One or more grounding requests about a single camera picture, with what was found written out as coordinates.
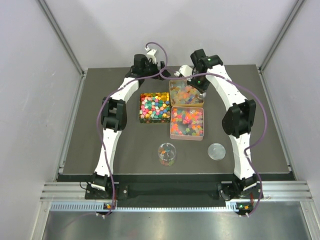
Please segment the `gold tin of pastel gummies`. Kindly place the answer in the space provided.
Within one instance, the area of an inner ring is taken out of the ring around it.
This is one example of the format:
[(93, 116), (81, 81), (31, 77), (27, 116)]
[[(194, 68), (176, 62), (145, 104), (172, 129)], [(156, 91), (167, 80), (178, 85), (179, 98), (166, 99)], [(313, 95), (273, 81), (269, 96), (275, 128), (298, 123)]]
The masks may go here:
[(170, 103), (174, 107), (202, 107), (204, 99), (200, 92), (187, 84), (187, 80), (169, 81)]

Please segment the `silver metal scoop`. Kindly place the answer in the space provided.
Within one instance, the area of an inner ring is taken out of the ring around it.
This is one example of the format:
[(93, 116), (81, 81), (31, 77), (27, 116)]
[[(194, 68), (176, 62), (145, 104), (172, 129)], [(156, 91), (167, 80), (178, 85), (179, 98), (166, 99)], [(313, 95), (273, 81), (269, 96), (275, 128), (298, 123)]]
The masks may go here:
[(203, 101), (203, 100), (205, 99), (206, 95), (207, 95), (207, 93), (206, 93), (206, 92), (199, 93), (199, 94), (198, 94), (198, 99), (200, 99), (200, 100), (202, 100), (202, 101)]

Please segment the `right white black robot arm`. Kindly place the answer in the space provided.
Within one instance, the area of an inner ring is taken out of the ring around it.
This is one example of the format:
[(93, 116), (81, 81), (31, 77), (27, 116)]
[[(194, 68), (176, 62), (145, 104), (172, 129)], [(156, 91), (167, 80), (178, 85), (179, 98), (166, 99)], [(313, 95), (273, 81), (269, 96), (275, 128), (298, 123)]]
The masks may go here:
[(257, 185), (257, 174), (252, 167), (249, 149), (256, 102), (248, 100), (233, 84), (218, 55), (207, 56), (203, 49), (198, 49), (190, 58), (193, 69), (188, 84), (202, 95), (212, 85), (226, 108), (221, 124), (229, 136), (234, 156), (234, 180), (230, 192), (245, 198)]

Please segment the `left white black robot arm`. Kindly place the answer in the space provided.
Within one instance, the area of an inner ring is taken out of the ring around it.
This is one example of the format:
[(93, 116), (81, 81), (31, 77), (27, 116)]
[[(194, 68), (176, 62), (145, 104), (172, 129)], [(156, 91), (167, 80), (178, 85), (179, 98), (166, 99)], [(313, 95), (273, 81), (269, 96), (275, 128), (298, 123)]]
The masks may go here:
[(96, 119), (101, 152), (90, 184), (102, 198), (116, 199), (113, 162), (118, 140), (127, 125), (127, 102), (145, 79), (160, 80), (160, 71), (164, 67), (163, 61), (158, 65), (155, 49), (148, 50), (146, 54), (136, 54), (119, 88), (102, 100)]

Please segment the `gold tin of star candies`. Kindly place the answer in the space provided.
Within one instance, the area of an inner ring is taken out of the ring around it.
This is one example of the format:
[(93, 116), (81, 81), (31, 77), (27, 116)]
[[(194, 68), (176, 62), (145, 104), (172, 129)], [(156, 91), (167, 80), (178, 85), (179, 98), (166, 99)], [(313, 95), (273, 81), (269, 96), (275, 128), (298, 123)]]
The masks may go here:
[(141, 93), (139, 107), (140, 123), (169, 123), (171, 121), (171, 102), (168, 92)]

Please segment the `pink tin of bright gummies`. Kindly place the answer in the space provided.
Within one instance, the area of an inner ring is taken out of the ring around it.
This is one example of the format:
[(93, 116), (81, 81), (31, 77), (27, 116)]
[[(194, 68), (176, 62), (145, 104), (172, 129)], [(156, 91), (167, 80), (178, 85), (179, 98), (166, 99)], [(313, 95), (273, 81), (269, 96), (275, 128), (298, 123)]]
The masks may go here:
[(205, 135), (204, 120), (204, 109), (201, 107), (172, 107), (170, 138), (173, 140), (202, 141)]

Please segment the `clear round jar lid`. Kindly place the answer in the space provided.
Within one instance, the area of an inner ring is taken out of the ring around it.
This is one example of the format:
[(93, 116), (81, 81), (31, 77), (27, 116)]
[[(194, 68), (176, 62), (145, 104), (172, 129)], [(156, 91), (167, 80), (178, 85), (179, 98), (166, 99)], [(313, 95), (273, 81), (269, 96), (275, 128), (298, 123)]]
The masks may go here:
[(222, 160), (226, 155), (225, 147), (220, 143), (212, 143), (207, 149), (208, 156), (215, 161)]

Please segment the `clear plastic jar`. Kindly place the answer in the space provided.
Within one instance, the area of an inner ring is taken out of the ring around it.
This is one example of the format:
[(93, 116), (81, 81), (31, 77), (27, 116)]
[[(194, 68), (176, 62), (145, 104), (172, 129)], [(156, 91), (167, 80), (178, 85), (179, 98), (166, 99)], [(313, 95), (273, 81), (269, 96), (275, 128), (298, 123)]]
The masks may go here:
[(159, 162), (166, 167), (170, 167), (175, 163), (177, 150), (175, 146), (169, 142), (162, 143), (157, 150)]

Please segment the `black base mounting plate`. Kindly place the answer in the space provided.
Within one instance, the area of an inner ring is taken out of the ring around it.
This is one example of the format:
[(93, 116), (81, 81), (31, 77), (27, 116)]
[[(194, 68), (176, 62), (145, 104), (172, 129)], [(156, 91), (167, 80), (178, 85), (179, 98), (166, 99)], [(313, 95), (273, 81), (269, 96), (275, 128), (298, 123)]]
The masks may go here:
[(229, 201), (234, 198), (248, 198), (253, 194), (254, 198), (258, 198), (261, 193), (260, 185), (237, 192), (231, 183), (220, 182), (136, 182), (115, 185), (115, 199), (117, 201), (164, 201), (168, 199), (175, 201), (178, 198), (189, 201), (195, 197), (198, 201), (208, 200), (224, 200)]

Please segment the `aluminium front rail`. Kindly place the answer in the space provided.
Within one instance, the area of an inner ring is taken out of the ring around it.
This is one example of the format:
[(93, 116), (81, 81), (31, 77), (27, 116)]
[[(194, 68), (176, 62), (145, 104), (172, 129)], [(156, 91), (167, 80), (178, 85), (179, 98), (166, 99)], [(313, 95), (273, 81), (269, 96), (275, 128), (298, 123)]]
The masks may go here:
[(311, 202), (304, 181), (265, 181), (263, 190), (251, 189), (242, 197), (225, 200), (213, 183), (124, 183), (116, 199), (94, 193), (86, 184), (48, 182), (40, 201), (52, 211), (69, 212), (237, 212), (256, 202)]

